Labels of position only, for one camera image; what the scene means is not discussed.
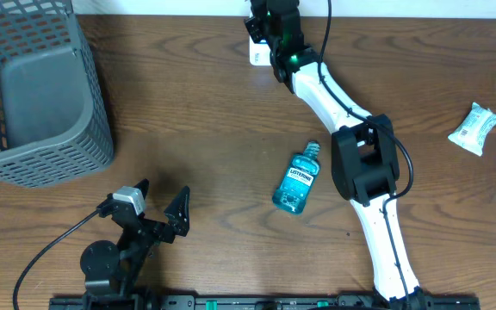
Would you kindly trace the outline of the grey plastic mesh basket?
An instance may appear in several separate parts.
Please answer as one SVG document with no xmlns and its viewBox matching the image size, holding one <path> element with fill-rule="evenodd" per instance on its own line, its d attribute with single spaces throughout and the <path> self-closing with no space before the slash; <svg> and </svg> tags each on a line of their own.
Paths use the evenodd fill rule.
<svg viewBox="0 0 496 310">
<path fill-rule="evenodd" d="M 36 188 L 114 157 L 96 65 L 73 6 L 0 0 L 0 181 Z"/>
</svg>

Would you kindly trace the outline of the blue Listerine mouthwash bottle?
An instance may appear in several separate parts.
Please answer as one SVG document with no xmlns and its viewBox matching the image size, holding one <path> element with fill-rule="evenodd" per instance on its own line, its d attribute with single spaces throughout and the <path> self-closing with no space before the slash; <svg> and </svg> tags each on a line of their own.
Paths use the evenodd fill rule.
<svg viewBox="0 0 496 310">
<path fill-rule="evenodd" d="M 272 196 L 277 208 L 291 214 L 303 212 L 308 195 L 320 172 L 320 164 L 317 160 L 319 151 L 319 143 L 310 141 L 303 152 L 292 156 L 283 179 Z"/>
</svg>

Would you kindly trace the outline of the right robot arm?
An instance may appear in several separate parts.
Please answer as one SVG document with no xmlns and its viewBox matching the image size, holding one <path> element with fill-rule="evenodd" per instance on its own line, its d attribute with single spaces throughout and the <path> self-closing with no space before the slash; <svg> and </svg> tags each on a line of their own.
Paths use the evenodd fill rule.
<svg viewBox="0 0 496 310">
<path fill-rule="evenodd" d="M 374 289 L 389 309 L 424 309 L 419 281 L 409 263 L 397 219 L 399 156 L 406 159 L 408 183 L 414 169 L 386 115 L 361 108 L 330 74 L 325 52 L 306 43 L 299 2 L 251 0 L 245 27 L 255 43 L 265 42 L 276 79 L 319 117 L 329 131 L 332 180 L 355 209 L 374 272 Z"/>
</svg>

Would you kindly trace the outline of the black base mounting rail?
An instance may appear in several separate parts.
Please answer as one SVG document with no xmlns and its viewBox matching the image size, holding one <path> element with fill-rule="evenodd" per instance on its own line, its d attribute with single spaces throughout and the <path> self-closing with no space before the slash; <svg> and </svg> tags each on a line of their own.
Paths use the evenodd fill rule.
<svg viewBox="0 0 496 310">
<path fill-rule="evenodd" d="M 329 297 L 194 297 L 192 295 L 163 295 L 136 297 L 129 301 L 96 301 L 86 297 L 52 298 L 49 310 L 83 309 L 159 309 L 159 310 L 256 310 L 256 309 L 402 309 L 402 301 L 389 304 L 372 296 L 340 295 Z"/>
</svg>

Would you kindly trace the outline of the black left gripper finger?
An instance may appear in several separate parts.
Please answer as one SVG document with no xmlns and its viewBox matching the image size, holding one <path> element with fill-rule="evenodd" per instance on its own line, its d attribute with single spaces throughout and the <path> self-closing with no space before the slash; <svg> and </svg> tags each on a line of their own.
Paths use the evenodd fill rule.
<svg viewBox="0 0 496 310">
<path fill-rule="evenodd" d="M 189 198 L 190 188 L 184 186 L 164 211 L 168 224 L 179 236 L 186 236 L 189 232 Z"/>
<path fill-rule="evenodd" d="M 139 181 L 137 184 L 133 186 L 134 188 L 134 193 L 137 195 L 138 199 L 146 199 L 148 189 L 149 189 L 150 182 L 148 179 L 142 179 Z"/>
</svg>

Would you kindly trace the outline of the white barcode scanner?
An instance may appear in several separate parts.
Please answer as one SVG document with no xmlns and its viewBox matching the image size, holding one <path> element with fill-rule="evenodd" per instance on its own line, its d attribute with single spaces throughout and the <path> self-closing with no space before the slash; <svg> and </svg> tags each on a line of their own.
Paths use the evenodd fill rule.
<svg viewBox="0 0 496 310">
<path fill-rule="evenodd" d="M 257 19 L 252 13 L 245 19 L 249 33 L 250 63 L 254 66 L 270 66 L 270 48 L 264 38 Z"/>
</svg>

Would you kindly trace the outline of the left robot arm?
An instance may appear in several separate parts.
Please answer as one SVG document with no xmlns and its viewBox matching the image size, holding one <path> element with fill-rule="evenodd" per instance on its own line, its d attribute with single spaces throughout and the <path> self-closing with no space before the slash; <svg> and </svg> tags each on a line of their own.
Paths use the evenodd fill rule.
<svg viewBox="0 0 496 310">
<path fill-rule="evenodd" d="M 152 248 L 171 244 L 189 232 L 190 188 L 183 187 L 164 210 L 166 222 L 146 218 L 149 181 L 123 186 L 98 207 L 122 233 L 117 242 L 98 240 L 84 250 L 80 267 L 85 275 L 84 309 L 159 309 L 158 298 L 147 288 L 136 288 Z"/>
</svg>

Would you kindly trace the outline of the teal wet wipes pack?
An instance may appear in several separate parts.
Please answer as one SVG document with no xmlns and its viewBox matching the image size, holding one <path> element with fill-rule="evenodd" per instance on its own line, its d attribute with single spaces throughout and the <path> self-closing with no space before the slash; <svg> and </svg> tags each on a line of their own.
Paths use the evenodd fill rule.
<svg viewBox="0 0 496 310">
<path fill-rule="evenodd" d="M 471 110 L 461 125 L 448 136 L 449 141 L 481 157 L 485 140 L 496 126 L 496 114 L 473 102 Z"/>
</svg>

